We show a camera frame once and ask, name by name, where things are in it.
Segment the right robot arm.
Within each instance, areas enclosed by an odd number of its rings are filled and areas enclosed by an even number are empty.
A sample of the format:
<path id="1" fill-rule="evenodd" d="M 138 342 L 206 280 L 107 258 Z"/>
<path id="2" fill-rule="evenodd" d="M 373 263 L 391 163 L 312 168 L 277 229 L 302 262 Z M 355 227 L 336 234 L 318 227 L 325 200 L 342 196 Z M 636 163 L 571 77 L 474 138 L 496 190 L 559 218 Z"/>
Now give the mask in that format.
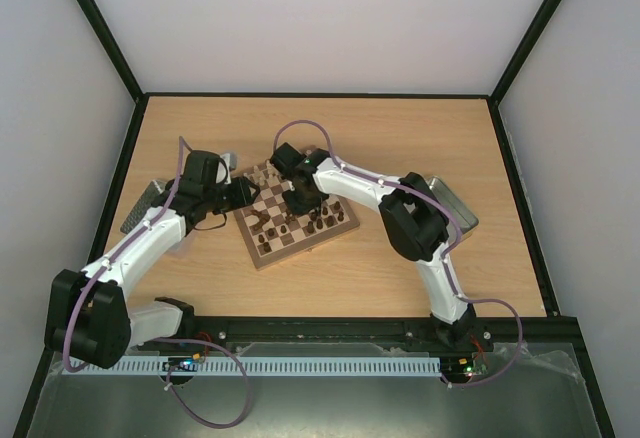
<path id="1" fill-rule="evenodd" d="M 290 183 L 283 198 L 295 215 L 319 212 L 331 195 L 378 212 L 392 248 L 416 265 L 423 280 L 438 342 L 455 350 L 470 339 L 476 313 L 459 289 L 448 258 L 462 232 L 421 175 L 376 174 L 347 164 L 327 150 L 304 155 L 288 143 L 274 147 L 270 162 Z"/>

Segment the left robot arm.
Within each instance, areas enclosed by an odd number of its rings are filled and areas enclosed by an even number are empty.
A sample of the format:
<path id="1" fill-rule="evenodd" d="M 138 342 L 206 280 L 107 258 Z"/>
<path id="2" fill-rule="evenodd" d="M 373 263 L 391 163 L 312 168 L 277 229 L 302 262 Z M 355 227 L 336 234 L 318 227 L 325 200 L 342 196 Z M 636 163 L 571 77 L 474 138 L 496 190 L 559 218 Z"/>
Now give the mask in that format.
<path id="1" fill-rule="evenodd" d="M 125 352 L 184 328 L 190 305 L 170 298 L 131 308 L 128 299 L 143 276 L 208 215 L 251 205 L 260 193 L 245 176 L 233 176 L 235 153 L 192 150 L 179 154 L 176 176 L 137 208 L 114 248 L 79 271 L 53 280 L 44 342 L 75 373 L 91 364 L 110 368 Z"/>

